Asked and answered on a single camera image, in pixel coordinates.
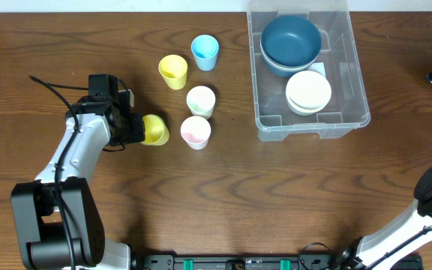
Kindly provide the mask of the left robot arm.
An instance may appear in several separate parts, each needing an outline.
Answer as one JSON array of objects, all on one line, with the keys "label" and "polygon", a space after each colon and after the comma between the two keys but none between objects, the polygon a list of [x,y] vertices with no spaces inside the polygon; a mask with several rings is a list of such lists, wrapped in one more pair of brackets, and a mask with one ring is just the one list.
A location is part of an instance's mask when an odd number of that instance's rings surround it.
[{"label": "left robot arm", "polygon": [[64,136],[34,181],[10,196],[22,264],[27,269],[130,269],[131,249],[105,236],[89,188],[102,152],[145,139],[134,94],[107,73],[88,77],[88,94],[69,105]]}]

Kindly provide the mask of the dark blue large bowl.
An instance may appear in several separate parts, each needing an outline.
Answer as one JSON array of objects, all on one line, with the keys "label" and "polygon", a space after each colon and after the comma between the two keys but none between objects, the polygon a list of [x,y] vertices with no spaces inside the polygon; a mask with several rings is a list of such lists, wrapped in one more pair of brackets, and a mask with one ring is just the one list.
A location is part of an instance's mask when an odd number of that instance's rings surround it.
[{"label": "dark blue large bowl", "polygon": [[274,65],[269,60],[264,58],[265,66],[276,76],[279,77],[291,77],[292,75],[306,70],[308,67],[282,67],[280,65]]},{"label": "dark blue large bowl", "polygon": [[301,16],[279,16],[262,31],[262,50],[274,62],[302,67],[317,58],[322,48],[319,29]]}]

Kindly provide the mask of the beige large bowl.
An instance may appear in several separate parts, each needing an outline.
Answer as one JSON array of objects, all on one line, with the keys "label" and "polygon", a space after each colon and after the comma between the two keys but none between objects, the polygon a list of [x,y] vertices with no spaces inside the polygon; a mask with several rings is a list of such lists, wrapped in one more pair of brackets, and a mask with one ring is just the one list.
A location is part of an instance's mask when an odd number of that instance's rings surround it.
[{"label": "beige large bowl", "polygon": [[308,68],[310,65],[312,65],[318,58],[319,55],[316,55],[316,57],[312,60],[310,60],[307,64],[303,64],[300,66],[295,66],[295,67],[291,67],[291,66],[287,66],[284,64],[279,64],[277,63],[275,60],[273,60],[267,53],[266,51],[263,49],[263,44],[260,44],[260,52],[261,55],[263,57],[264,60],[266,60],[272,67],[275,67],[279,70],[282,71],[302,71],[305,68]]}]

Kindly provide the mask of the white small bowl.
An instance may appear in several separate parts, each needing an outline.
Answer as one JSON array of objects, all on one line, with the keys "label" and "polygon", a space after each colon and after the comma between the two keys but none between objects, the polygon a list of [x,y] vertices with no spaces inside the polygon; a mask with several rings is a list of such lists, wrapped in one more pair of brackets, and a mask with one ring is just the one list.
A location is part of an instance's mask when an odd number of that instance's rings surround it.
[{"label": "white small bowl", "polygon": [[304,70],[289,78],[286,84],[286,96],[302,109],[322,109],[331,99],[332,87],[322,74]]}]

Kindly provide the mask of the yellow cup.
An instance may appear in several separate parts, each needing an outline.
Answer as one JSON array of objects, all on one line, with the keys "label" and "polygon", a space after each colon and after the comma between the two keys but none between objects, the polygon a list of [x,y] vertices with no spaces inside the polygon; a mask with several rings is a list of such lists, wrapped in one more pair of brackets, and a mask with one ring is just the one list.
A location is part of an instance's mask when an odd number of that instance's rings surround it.
[{"label": "yellow cup", "polygon": [[172,90],[183,89],[187,82],[188,63],[180,55],[167,55],[158,64],[158,71]]},{"label": "yellow cup", "polygon": [[164,123],[164,120],[154,114],[144,115],[142,117],[145,126],[145,139],[142,141],[146,146],[162,146],[170,138],[170,132]]}]

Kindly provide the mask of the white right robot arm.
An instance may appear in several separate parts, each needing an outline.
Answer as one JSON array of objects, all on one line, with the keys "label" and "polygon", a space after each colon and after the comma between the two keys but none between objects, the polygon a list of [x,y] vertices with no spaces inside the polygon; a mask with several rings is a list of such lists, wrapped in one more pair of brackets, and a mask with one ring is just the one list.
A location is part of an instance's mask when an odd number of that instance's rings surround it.
[{"label": "white right robot arm", "polygon": [[419,179],[414,200],[401,214],[373,234],[349,246],[331,269],[390,269],[432,242],[432,167]]}]

